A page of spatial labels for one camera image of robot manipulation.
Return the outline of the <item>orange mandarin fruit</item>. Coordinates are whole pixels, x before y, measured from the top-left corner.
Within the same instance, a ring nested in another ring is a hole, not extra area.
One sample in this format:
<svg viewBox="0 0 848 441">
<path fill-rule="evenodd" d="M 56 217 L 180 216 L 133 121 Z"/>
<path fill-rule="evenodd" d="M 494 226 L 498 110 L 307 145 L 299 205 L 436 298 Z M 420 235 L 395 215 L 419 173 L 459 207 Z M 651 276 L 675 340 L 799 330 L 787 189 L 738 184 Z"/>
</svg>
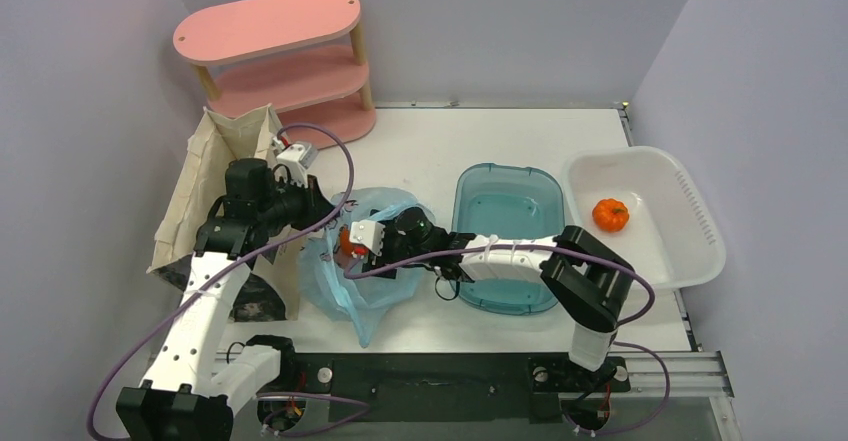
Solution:
<svg viewBox="0 0 848 441">
<path fill-rule="evenodd" d="M 353 243 L 350 241 L 349 229 L 345 226 L 342 226 L 339 230 L 338 238 L 337 238 L 337 249 L 336 253 L 343 255 L 345 257 L 353 256 Z"/>
</svg>

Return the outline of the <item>light blue plastic grocery bag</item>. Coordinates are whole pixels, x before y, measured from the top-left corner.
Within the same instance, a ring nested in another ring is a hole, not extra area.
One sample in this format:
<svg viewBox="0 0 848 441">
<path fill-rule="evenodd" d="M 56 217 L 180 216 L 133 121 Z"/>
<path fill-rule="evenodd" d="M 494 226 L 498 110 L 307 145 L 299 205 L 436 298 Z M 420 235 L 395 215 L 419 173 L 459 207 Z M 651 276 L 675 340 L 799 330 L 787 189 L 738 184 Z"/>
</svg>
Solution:
<svg viewBox="0 0 848 441">
<path fill-rule="evenodd" d="M 425 277 L 422 268 L 400 269 L 393 278 L 344 276 L 350 259 L 341 254 L 341 230 L 355 221 L 386 221 L 421 203 L 412 193 L 389 187 L 351 192 L 340 213 L 308 239 L 298 257 L 300 292 L 335 321 L 350 321 L 362 348 L 369 346 L 377 326 L 395 305 L 410 299 Z"/>
</svg>

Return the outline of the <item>small orange pumpkin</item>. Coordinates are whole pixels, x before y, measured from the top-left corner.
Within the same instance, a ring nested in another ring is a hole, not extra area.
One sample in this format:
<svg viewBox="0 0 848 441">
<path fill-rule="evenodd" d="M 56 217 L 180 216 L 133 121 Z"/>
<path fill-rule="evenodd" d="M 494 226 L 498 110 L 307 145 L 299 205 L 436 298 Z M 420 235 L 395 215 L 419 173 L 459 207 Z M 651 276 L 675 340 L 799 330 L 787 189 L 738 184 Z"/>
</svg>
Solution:
<svg viewBox="0 0 848 441">
<path fill-rule="evenodd" d="M 595 226 L 607 233 L 622 231 L 630 221 L 627 206 L 613 198 L 598 201 L 592 209 L 591 215 Z"/>
</svg>

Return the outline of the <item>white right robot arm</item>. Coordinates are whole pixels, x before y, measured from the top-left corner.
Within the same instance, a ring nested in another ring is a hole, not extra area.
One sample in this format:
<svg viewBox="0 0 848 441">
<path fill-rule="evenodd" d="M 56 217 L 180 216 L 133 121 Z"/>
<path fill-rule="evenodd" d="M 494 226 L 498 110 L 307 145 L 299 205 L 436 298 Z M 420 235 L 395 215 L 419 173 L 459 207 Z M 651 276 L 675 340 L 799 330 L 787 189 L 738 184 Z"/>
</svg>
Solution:
<svg viewBox="0 0 848 441">
<path fill-rule="evenodd" d="M 434 225 L 418 207 L 390 220 L 359 221 L 352 227 L 349 239 L 365 255 L 371 275 L 382 268 L 424 265 L 450 281 L 544 285 L 575 323 L 565 363 L 567 380 L 588 390 L 604 378 L 604 361 L 636 274 L 583 228 L 568 225 L 558 235 L 503 239 L 449 232 Z"/>
</svg>

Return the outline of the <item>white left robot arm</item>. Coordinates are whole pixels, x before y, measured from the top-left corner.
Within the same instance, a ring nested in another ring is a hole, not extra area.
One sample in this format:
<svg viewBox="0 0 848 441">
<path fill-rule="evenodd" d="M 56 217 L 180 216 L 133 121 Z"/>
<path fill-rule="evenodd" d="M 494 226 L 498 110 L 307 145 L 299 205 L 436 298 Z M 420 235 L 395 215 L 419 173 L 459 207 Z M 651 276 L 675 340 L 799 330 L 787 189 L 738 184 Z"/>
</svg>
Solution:
<svg viewBox="0 0 848 441">
<path fill-rule="evenodd" d="M 259 335 L 244 359 L 214 372 L 215 354 L 236 298 L 268 242 L 285 228 L 325 224 L 337 208 L 306 161 L 233 161 L 225 192 L 196 232 L 184 295 L 162 351 L 136 387 L 121 390 L 116 412 L 132 440 L 227 440 L 236 414 L 266 384 L 292 387 L 298 363 L 289 339 Z"/>
</svg>

